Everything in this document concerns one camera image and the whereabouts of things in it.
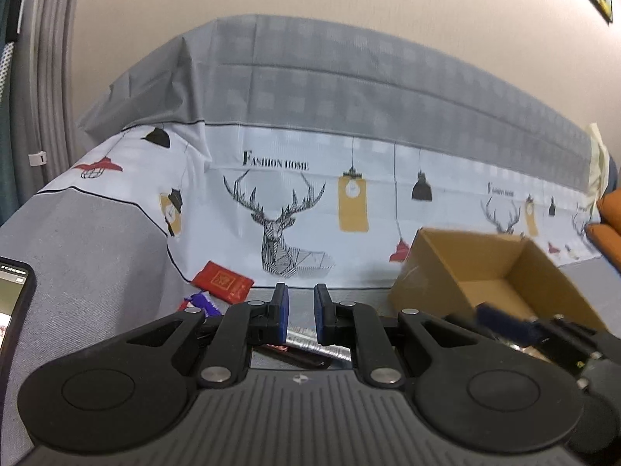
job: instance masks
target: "wall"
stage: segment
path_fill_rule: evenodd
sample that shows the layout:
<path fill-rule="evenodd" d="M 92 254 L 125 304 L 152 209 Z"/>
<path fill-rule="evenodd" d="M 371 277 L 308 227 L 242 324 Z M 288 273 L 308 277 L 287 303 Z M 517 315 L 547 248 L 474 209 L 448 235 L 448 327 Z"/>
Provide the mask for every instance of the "wall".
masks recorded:
<path fill-rule="evenodd" d="M 597 122 L 621 163 L 621 0 L 608 25 L 589 0 L 78 0 L 79 115 L 145 54 L 224 15 L 339 21 L 399 35 L 513 83 L 581 127 Z"/>

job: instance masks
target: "cardboard box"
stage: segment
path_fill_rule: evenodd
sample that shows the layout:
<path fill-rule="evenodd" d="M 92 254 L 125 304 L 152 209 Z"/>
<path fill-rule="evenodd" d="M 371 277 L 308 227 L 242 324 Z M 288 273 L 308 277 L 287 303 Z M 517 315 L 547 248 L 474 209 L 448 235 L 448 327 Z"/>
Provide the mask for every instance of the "cardboard box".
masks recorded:
<path fill-rule="evenodd" d="M 513 235 L 422 228 L 416 233 L 389 300 L 396 310 L 417 308 L 436 317 L 474 317 L 480 303 L 519 319 L 569 320 L 606 326 L 585 297 L 535 242 Z"/>

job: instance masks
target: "smartphone screen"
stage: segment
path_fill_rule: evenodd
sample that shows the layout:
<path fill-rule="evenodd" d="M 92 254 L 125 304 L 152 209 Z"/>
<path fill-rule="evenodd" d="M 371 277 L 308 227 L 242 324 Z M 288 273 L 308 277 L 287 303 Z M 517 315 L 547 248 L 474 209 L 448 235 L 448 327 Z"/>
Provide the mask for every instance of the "smartphone screen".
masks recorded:
<path fill-rule="evenodd" d="M 0 345 L 27 278 L 27 270 L 7 263 L 0 264 Z"/>

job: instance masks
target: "teal curtain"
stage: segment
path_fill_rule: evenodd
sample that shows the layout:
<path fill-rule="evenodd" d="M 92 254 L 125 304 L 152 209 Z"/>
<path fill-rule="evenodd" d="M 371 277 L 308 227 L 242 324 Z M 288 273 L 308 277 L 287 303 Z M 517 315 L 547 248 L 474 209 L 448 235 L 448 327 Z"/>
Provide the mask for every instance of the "teal curtain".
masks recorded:
<path fill-rule="evenodd" d="M 4 48 L 6 18 L 9 0 L 0 0 L 0 51 Z M 10 70 L 7 75 L 4 95 L 0 102 L 0 225 L 2 225 L 19 208 L 17 185 L 13 168 L 13 154 L 10 144 L 9 119 Z"/>

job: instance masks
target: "red package with gold emblem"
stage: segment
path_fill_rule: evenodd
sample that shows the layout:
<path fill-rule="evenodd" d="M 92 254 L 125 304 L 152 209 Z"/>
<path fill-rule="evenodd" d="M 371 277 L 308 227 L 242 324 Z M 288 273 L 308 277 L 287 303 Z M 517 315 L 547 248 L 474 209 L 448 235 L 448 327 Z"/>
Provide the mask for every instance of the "red package with gold emblem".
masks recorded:
<path fill-rule="evenodd" d="M 232 305 L 244 301 L 254 283 L 254 280 L 227 270 L 213 261 L 209 261 L 192 280 L 192 285 Z"/>

